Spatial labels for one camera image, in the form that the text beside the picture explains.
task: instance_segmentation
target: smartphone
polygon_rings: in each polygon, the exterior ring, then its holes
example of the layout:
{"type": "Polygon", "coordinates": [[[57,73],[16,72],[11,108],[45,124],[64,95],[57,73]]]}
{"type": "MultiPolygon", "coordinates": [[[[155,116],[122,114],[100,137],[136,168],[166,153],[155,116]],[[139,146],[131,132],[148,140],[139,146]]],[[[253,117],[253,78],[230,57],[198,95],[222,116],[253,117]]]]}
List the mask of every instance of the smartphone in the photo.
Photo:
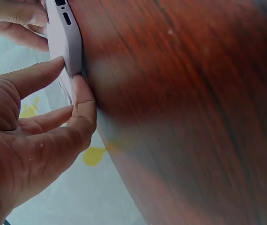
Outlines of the smartphone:
{"type": "Polygon", "coordinates": [[[81,32],[67,0],[46,0],[45,8],[50,58],[64,58],[65,67],[58,81],[68,104],[72,105],[72,77],[82,72],[81,32]]]}

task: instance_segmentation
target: wooden surface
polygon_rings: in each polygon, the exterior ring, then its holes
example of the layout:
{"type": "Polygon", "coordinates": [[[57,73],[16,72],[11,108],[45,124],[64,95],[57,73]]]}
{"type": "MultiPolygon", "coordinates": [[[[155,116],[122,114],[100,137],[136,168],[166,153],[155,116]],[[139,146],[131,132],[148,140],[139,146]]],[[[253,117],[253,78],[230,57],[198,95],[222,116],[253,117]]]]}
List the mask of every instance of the wooden surface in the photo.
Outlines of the wooden surface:
{"type": "Polygon", "coordinates": [[[71,6],[99,131],[147,223],[267,225],[267,0],[71,6]]]}

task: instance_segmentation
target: side button cutout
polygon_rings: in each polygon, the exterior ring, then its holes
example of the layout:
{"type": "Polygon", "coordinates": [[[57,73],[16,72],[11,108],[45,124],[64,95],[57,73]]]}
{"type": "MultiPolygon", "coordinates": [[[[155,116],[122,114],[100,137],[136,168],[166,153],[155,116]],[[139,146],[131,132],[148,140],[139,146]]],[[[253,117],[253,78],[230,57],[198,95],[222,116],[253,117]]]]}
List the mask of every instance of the side button cutout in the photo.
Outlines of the side button cutout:
{"type": "Polygon", "coordinates": [[[68,13],[63,13],[63,15],[64,15],[64,18],[65,18],[65,20],[66,20],[66,23],[67,23],[68,25],[71,25],[71,20],[70,20],[70,18],[69,18],[69,16],[68,16],[68,13]]]}

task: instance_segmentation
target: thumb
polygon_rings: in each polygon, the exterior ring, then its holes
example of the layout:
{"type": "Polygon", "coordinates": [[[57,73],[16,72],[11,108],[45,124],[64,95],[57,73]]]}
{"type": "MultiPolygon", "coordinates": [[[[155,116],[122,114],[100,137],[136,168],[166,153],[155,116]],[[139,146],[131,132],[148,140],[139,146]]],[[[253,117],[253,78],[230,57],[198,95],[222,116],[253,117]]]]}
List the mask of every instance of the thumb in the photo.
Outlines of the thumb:
{"type": "Polygon", "coordinates": [[[44,27],[47,24],[47,13],[40,3],[1,1],[0,22],[44,27]]]}

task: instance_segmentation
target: hand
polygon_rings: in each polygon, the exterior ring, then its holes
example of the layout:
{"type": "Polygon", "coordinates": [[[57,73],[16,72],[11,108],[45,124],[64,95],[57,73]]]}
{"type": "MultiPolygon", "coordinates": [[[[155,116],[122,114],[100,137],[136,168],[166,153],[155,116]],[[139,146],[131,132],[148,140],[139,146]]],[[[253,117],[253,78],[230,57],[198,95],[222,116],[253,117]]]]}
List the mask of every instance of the hand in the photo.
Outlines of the hand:
{"type": "Polygon", "coordinates": [[[20,101],[53,82],[62,58],[0,75],[0,224],[10,211],[40,193],[90,145],[96,104],[81,75],[73,78],[74,106],[19,119],[20,101]],[[68,121],[67,127],[59,127],[68,121]]]}
{"type": "Polygon", "coordinates": [[[19,45],[48,51],[47,13],[40,0],[0,0],[0,35],[19,45]]]}

